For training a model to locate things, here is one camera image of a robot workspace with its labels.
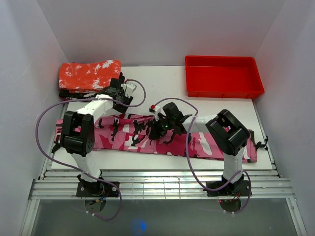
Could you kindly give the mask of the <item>pink camo trousers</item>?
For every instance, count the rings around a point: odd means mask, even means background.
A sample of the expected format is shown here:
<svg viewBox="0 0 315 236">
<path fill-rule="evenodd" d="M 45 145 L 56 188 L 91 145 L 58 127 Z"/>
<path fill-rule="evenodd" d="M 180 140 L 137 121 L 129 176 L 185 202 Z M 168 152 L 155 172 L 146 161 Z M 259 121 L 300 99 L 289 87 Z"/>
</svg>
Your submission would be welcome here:
<svg viewBox="0 0 315 236">
<path fill-rule="evenodd" d="M 185 134 L 169 130 L 158 140 L 149 139 L 153 119 L 153 116 L 134 114 L 101 117 L 94 125 L 93 149 L 185 156 Z M 223 160 L 223 152 L 209 133 L 190 134 L 189 155 L 191 158 Z"/>
</svg>

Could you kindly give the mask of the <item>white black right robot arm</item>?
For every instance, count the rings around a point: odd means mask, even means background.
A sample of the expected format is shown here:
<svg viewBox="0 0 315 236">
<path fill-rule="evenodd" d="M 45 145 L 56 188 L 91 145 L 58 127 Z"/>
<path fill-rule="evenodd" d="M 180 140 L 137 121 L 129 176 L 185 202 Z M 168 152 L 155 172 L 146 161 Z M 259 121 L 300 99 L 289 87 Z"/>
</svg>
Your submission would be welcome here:
<svg viewBox="0 0 315 236">
<path fill-rule="evenodd" d="M 250 132 L 229 110 L 221 110 L 213 117 L 198 114 L 183 115 L 177 105 L 170 102 L 162 108 L 152 105 L 149 111 L 155 115 L 149 134 L 151 140 L 165 136 L 169 130 L 179 135 L 185 134 L 186 146 L 190 144 L 189 138 L 192 132 L 206 133 L 214 139 L 223 153 L 224 166 L 220 181 L 201 184 L 208 196 L 252 193 L 251 179 L 242 168 L 243 154 Z"/>
</svg>

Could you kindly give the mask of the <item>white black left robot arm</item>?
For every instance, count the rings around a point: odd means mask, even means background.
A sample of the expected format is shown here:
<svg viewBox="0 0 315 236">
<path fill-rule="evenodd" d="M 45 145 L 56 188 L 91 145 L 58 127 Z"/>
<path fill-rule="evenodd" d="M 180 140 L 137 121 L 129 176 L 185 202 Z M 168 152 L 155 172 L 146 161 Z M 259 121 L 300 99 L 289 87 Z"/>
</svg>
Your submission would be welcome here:
<svg viewBox="0 0 315 236">
<path fill-rule="evenodd" d="M 104 192 L 99 181 L 102 172 L 90 157 L 95 145 L 95 122 L 109 110 L 125 113 L 131 104 L 137 85 L 125 78 L 111 79 L 110 86 L 99 92 L 95 99 L 77 111 L 67 111 L 63 116 L 60 145 L 75 160 L 81 174 L 78 176 L 83 188 L 93 196 Z"/>
</svg>

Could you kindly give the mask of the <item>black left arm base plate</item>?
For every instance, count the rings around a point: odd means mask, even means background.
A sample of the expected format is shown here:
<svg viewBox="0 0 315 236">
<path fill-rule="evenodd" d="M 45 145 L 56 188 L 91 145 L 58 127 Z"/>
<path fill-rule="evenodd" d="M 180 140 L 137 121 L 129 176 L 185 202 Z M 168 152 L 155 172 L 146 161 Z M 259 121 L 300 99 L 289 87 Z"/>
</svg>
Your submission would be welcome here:
<svg viewBox="0 0 315 236">
<path fill-rule="evenodd" d="M 119 182 L 113 182 L 116 186 L 104 182 L 79 182 L 77 185 L 76 197 L 118 197 Z"/>
</svg>

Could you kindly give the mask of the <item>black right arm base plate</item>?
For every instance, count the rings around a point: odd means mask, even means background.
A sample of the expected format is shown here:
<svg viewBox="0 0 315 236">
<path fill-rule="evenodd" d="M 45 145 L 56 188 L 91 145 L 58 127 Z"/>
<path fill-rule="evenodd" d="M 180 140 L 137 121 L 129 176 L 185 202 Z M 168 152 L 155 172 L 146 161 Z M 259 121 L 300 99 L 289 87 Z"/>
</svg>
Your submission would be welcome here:
<svg viewBox="0 0 315 236">
<path fill-rule="evenodd" d="M 207 188 L 219 188 L 223 185 L 220 181 L 207 181 Z M 219 191 L 206 191 L 208 197 L 219 197 L 219 196 L 231 196 L 231 197 L 245 197 L 249 195 L 250 183 L 248 180 L 242 181 L 237 187 L 232 187 L 232 184 L 227 185 L 225 188 Z"/>
</svg>

